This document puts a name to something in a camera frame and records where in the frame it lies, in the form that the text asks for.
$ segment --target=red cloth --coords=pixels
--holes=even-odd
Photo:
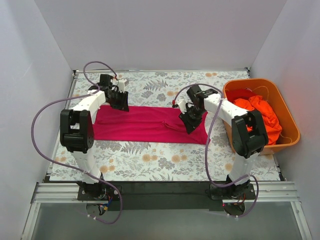
[[[207,113],[191,134],[187,134],[180,113],[171,107],[130,106],[130,111],[125,112],[102,105],[93,125],[94,139],[205,145]]]
[[[257,109],[263,118],[266,133],[268,135],[268,145],[275,145],[282,131],[277,115],[272,107],[263,100],[262,96],[252,96],[248,100],[239,98],[234,101],[234,104],[240,108],[252,111]]]

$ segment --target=laundry basket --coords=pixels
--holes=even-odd
[[[284,148],[295,145],[300,139],[300,132],[277,86],[273,82],[263,78],[231,80],[223,87],[224,97],[226,97],[226,93],[228,91],[245,88],[248,88],[255,94],[262,96],[263,100],[269,103],[282,127],[281,135],[276,141],[276,144],[266,145],[260,155],[274,154]],[[232,150],[235,152],[232,146],[231,126],[226,122],[224,122],[224,125]]]

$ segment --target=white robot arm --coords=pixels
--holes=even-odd
[[[101,172],[93,156],[94,130],[92,118],[100,106],[109,103],[111,107],[123,111],[129,111],[128,92],[125,86],[128,81],[118,80],[116,85],[112,83],[113,77],[106,74],[100,75],[100,91],[96,92],[91,87],[88,94],[72,109],[65,109],[60,114],[60,142],[75,158],[79,168],[101,177]],[[83,174],[82,181],[87,184],[94,184],[98,181]]]
[[[205,111],[217,111],[221,96],[213,89],[202,91],[198,85],[190,87],[187,94],[192,106],[189,107],[189,103],[180,100],[174,107],[180,108],[179,117],[184,122],[187,132],[191,133],[201,123]],[[255,159],[268,143],[268,136],[259,111],[247,111],[224,100],[218,116],[232,128],[232,145],[236,153],[227,182],[233,182],[250,174]],[[247,126],[252,127],[252,131],[248,132]],[[243,178],[235,185],[245,184],[248,180],[249,177]]]

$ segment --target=magenta towel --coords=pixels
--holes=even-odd
[[[205,145],[207,113],[191,134],[187,134],[180,113],[171,107],[130,106],[130,111],[125,112],[102,105],[93,125],[94,139]]]

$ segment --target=black bracket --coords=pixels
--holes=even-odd
[[[184,123],[186,132],[188,134],[192,133],[202,122],[202,115],[206,112],[204,99],[209,95],[217,94],[218,92],[214,89],[208,89],[202,91],[199,85],[194,85],[186,91],[190,100],[192,101],[193,106],[189,107],[188,103],[186,104],[186,112],[181,113],[179,118]]]
[[[79,124],[79,129],[71,126]],[[74,151],[87,153],[94,144],[94,128],[90,111],[74,111],[64,109],[60,113],[60,143],[73,153]]]
[[[226,182],[223,182],[223,184],[231,182],[232,180],[228,175]],[[256,198],[254,186],[250,183],[250,180],[239,185],[232,184],[228,187],[216,187],[210,184],[210,197],[212,200],[232,199],[231,197],[240,197],[243,194],[245,194],[245,199],[247,200],[254,200]]]
[[[240,155],[249,158],[255,152],[261,152],[268,144],[268,135],[261,113],[258,110],[248,111],[231,120],[232,145]]]
[[[101,91],[104,91],[106,103],[109,103],[113,109],[129,112],[128,107],[128,92],[119,92],[117,85],[112,84],[113,76],[101,74],[97,85]],[[97,86],[91,86],[89,90],[97,90]]]
[[[245,67],[244,70],[246,70],[247,74],[248,74],[248,78],[251,78],[251,72],[250,72],[250,68],[249,67]]]

